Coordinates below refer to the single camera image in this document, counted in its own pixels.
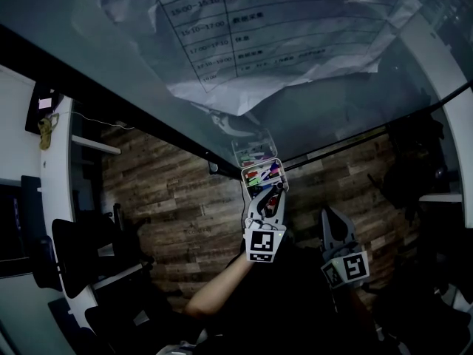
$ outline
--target desk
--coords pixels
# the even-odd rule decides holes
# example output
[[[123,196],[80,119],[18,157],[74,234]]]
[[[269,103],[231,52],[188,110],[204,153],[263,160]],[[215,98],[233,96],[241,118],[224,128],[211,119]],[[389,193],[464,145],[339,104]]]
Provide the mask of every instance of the desk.
[[[63,101],[56,108],[55,113],[61,114],[58,124],[51,135],[51,146],[48,150],[41,151],[41,195],[43,201],[44,223],[46,233],[52,238],[52,222],[56,218],[73,222],[74,209],[72,204],[72,183],[70,177],[70,144],[71,144],[71,112],[72,99],[64,97]],[[74,142],[80,142],[79,137],[74,138]],[[99,143],[84,140],[89,147],[102,149]],[[108,152],[117,154],[114,148],[106,148]],[[89,328],[85,317],[85,310],[97,306],[94,293],[90,286],[87,286],[76,298],[70,299],[66,296],[67,302],[74,314],[79,326]]]
[[[446,97],[467,80],[450,50],[437,37],[427,20],[417,14],[401,33],[401,39],[414,55],[439,99]],[[467,89],[443,106],[452,131],[463,194],[465,227],[473,228],[473,92]]]

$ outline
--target cable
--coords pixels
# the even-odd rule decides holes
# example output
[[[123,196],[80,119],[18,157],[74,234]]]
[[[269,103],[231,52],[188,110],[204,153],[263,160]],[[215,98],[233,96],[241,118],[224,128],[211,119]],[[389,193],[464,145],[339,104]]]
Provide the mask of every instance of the cable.
[[[61,113],[61,115],[65,115],[66,113],[74,113],[75,115],[80,115],[80,116],[84,117],[86,120],[99,122],[99,123],[101,123],[101,124],[105,124],[105,125],[109,125],[109,126],[119,126],[120,128],[125,129],[125,130],[134,129],[134,127],[124,127],[124,126],[121,126],[121,125],[118,125],[118,124],[109,124],[108,122],[103,122],[103,121],[95,120],[95,119],[93,119],[93,118],[87,118],[87,117],[86,117],[85,115],[83,115],[82,113],[74,112],[74,111],[72,111],[72,110],[71,110],[70,112]]]
[[[245,200],[245,195],[243,194],[243,182],[242,181],[239,182],[239,187],[242,189],[243,210],[242,210],[242,219],[240,221],[241,221],[241,224],[242,224],[242,231],[243,231],[243,234],[244,234],[245,233],[245,225],[243,224],[243,215],[245,214],[246,200]]]

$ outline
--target white wall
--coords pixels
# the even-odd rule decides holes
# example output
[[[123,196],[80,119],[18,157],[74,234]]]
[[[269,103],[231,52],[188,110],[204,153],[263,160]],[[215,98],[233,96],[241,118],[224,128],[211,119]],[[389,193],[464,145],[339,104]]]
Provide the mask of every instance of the white wall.
[[[1,183],[15,184],[22,175],[39,177],[39,136],[24,130],[34,85],[0,66]],[[31,274],[0,279],[0,320],[21,355],[74,354],[47,305],[61,297],[39,288]],[[7,354],[0,341],[2,351]]]
[[[39,136],[24,130],[34,81],[0,66],[0,178],[39,177]]]

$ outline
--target paper sheet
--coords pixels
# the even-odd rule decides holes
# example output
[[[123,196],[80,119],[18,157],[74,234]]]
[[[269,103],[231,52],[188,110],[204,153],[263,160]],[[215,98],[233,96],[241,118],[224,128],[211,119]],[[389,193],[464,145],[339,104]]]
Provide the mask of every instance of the paper sheet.
[[[286,86],[376,72],[423,0],[96,1],[173,95],[242,115]]]

